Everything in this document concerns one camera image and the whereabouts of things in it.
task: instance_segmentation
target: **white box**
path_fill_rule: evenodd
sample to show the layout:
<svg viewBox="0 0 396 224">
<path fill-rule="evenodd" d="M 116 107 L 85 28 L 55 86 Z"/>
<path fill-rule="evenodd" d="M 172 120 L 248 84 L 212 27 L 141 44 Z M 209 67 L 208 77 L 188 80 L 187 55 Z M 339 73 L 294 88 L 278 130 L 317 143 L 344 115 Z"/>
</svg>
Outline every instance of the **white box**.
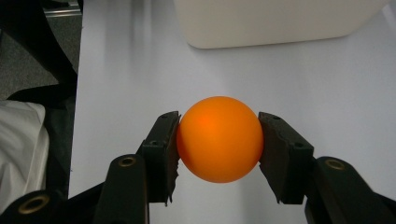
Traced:
<svg viewBox="0 0 396 224">
<path fill-rule="evenodd" d="M 349 35 L 390 0 L 175 0 L 187 42 L 199 49 Z"/>
</svg>

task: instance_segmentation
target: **orange ball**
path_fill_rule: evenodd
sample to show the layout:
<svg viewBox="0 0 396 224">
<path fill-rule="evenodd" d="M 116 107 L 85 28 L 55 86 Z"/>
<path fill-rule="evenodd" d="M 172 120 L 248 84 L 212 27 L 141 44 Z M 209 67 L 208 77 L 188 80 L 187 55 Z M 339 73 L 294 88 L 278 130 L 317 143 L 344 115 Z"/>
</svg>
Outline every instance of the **orange ball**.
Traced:
<svg viewBox="0 0 396 224">
<path fill-rule="evenodd" d="M 249 173 L 260 159 L 263 142 L 255 113 L 225 96 L 193 105 L 177 129 L 177 150 L 184 164 L 214 183 L 232 182 Z"/>
</svg>

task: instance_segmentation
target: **gray floor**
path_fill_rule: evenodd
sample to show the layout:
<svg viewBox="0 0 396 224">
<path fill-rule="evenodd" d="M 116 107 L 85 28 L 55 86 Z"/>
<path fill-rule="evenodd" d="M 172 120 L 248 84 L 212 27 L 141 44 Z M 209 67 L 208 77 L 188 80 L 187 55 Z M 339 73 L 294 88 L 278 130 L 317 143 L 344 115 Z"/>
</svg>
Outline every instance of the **gray floor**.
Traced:
<svg viewBox="0 0 396 224">
<path fill-rule="evenodd" d="M 78 71 L 82 17 L 48 18 L 48 21 L 64 53 Z M 24 48 L 7 34 L 2 34 L 0 39 L 0 100 L 7 99 L 15 91 L 56 83 L 56 79 Z"/>
</svg>

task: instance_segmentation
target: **white cloth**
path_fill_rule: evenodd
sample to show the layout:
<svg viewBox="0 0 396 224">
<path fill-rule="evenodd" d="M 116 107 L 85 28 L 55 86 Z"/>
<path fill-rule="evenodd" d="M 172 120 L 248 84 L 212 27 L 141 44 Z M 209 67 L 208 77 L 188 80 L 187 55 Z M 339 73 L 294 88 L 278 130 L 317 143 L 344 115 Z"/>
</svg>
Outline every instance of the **white cloth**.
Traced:
<svg viewBox="0 0 396 224">
<path fill-rule="evenodd" d="M 45 187 L 49 135 L 43 105 L 0 101 L 0 214 L 24 194 Z"/>
</svg>

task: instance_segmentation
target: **white table surface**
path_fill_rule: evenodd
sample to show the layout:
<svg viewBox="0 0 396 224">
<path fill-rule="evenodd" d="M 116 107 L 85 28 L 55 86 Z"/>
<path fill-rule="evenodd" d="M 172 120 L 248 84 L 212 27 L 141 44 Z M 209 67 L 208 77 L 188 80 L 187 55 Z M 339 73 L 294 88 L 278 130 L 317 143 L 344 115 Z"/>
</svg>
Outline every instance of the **white table surface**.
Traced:
<svg viewBox="0 0 396 224">
<path fill-rule="evenodd" d="M 163 113 L 228 95 L 276 114 L 396 199 L 396 2 L 347 37 L 238 49 L 186 44 L 172 0 L 85 2 L 70 195 L 103 182 Z M 207 183 L 180 162 L 174 202 L 151 223 L 306 223 L 277 204 L 260 169 Z"/>
</svg>

